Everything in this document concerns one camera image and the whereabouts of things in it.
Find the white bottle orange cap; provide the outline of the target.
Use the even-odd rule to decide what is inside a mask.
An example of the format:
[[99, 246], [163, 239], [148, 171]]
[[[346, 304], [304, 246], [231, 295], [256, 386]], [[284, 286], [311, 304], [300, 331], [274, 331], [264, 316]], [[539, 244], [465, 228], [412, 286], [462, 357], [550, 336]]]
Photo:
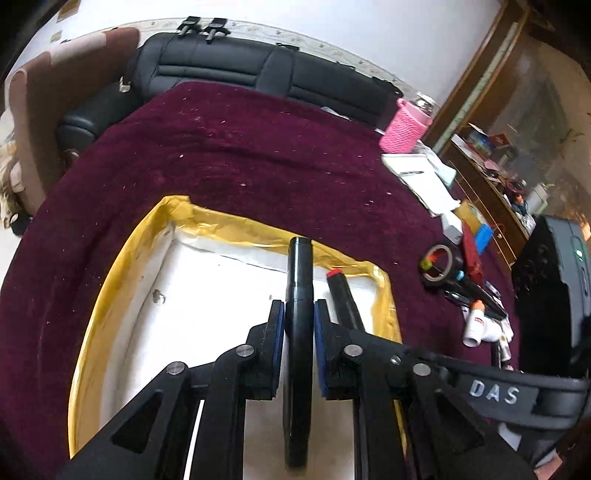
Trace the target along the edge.
[[463, 344], [468, 348], [478, 347], [486, 333], [485, 305], [476, 300], [470, 307], [465, 307], [465, 329]]

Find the plain black marker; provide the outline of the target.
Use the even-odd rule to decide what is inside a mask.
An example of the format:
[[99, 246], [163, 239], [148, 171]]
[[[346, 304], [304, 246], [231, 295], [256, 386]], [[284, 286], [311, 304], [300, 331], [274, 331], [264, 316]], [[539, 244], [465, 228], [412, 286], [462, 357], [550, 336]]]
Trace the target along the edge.
[[314, 285], [311, 239], [290, 239], [286, 292], [287, 373], [283, 385], [283, 437], [287, 467], [308, 461], [314, 370]]

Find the black marker red end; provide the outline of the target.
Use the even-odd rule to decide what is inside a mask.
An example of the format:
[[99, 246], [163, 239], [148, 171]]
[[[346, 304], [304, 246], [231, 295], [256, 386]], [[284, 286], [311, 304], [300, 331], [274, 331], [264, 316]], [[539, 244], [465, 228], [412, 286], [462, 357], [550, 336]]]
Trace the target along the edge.
[[334, 269], [327, 274], [329, 292], [331, 292], [332, 303], [335, 306], [335, 314], [342, 325], [352, 330], [365, 330], [363, 320], [353, 299], [352, 291], [349, 289], [349, 282], [341, 269]]

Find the black electrical tape roll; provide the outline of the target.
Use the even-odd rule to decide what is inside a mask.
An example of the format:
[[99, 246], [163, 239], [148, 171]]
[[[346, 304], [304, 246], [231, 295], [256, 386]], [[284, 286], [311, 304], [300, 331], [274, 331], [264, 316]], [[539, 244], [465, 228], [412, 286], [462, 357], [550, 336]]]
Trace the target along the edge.
[[448, 241], [432, 245], [419, 262], [420, 279], [428, 290], [451, 287], [464, 278], [464, 259], [459, 247]]

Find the white cylindrical container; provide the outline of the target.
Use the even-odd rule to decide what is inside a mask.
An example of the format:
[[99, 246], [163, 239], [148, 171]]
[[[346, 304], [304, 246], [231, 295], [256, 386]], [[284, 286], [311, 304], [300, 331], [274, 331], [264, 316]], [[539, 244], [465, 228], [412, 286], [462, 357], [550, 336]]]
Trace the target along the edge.
[[514, 337], [514, 332], [508, 318], [496, 320], [484, 317], [484, 332], [482, 340], [484, 342], [494, 343], [505, 341], [510, 343]]

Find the long black teal-tipped marker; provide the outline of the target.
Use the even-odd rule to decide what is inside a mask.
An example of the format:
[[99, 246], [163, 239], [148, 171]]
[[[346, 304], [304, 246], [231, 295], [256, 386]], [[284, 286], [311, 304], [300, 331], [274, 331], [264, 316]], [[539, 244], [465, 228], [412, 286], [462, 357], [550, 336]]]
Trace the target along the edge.
[[503, 320], [508, 316], [506, 310], [491, 294], [467, 276], [458, 276], [456, 279], [448, 280], [444, 284], [445, 290], [460, 293], [475, 301], [481, 300], [485, 305], [485, 315], [489, 318]]

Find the red foil packet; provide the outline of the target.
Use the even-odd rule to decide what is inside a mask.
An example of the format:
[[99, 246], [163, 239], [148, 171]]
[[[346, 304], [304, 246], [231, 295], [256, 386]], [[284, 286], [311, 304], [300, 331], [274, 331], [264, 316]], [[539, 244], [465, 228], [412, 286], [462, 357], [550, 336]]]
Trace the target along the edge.
[[472, 230], [462, 222], [462, 252], [468, 277], [479, 285], [484, 282], [484, 270]]

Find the gold-lined white tray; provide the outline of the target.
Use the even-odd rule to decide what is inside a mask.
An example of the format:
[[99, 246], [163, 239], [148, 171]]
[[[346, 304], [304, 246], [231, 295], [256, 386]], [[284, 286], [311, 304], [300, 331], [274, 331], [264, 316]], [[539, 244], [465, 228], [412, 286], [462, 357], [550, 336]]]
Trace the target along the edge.
[[[68, 403], [73, 457], [166, 365], [213, 362], [245, 343], [287, 291], [287, 249], [296, 233], [166, 196], [135, 227], [93, 307]], [[388, 274], [314, 242], [315, 300], [335, 307], [325, 275], [341, 269], [363, 326], [401, 341]], [[308, 464], [288, 471], [283, 387], [273, 401], [248, 402], [243, 479], [354, 479], [353, 403], [325, 401], [314, 360]]]

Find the blue battery pack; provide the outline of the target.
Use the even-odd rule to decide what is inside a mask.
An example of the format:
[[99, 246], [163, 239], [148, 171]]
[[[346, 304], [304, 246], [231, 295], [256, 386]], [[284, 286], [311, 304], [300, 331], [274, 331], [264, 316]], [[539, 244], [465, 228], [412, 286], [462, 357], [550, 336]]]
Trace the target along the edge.
[[474, 236], [477, 252], [481, 255], [493, 237], [493, 229], [488, 224], [482, 224]]

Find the small white box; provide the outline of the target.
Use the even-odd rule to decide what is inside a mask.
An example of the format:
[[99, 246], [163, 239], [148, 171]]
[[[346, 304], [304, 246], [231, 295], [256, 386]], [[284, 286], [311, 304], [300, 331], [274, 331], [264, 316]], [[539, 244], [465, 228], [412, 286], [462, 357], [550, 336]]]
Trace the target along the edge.
[[463, 237], [462, 220], [454, 212], [449, 211], [441, 215], [441, 224], [444, 236], [455, 245], [459, 245]]

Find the white papers and notebook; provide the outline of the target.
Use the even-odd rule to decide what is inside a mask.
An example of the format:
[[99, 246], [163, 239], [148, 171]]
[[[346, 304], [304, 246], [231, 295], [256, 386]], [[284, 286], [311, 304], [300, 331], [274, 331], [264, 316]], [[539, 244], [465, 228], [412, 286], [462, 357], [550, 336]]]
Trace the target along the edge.
[[421, 141], [411, 153], [383, 153], [382, 162], [412, 191], [432, 217], [452, 212], [461, 205], [451, 194], [457, 171]]

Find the wooden cabinet counter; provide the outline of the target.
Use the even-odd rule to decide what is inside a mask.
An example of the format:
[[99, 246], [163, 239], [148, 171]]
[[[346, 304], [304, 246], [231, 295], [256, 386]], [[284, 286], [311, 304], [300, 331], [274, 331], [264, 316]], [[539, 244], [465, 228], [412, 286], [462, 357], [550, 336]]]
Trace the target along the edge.
[[541, 214], [590, 238], [590, 4], [504, 1], [424, 141], [512, 265]]

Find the maroon velvet tablecloth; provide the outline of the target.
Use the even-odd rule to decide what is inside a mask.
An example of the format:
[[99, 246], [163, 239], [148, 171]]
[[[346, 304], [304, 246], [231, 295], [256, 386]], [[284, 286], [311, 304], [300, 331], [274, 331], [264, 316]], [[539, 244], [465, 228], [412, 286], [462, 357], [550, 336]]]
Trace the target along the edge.
[[425, 293], [442, 233], [381, 160], [369, 128], [214, 83], [182, 83], [109, 128], [52, 189], [1, 290], [1, 475], [51, 479], [68, 456], [70, 384], [117, 254], [165, 196], [310, 237], [390, 277], [405, 343], [486, 365], [460, 314]]

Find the pink knitted bottle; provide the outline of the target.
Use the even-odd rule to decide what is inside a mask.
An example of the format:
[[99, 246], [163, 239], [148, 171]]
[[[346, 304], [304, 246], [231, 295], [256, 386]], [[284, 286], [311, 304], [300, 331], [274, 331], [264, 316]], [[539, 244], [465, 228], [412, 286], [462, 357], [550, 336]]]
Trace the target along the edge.
[[411, 100], [399, 98], [397, 106], [379, 145], [387, 154], [408, 154], [432, 125], [438, 105], [434, 99], [419, 92]]

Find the brown chair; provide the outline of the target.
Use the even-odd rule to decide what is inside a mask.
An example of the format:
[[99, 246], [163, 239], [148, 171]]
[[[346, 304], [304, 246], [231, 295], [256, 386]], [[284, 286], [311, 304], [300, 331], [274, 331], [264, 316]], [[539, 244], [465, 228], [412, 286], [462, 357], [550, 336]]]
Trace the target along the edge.
[[8, 100], [23, 186], [17, 196], [27, 213], [36, 213], [67, 171], [55, 137], [59, 121], [121, 77], [139, 39], [134, 27], [92, 33], [53, 46], [12, 75]]

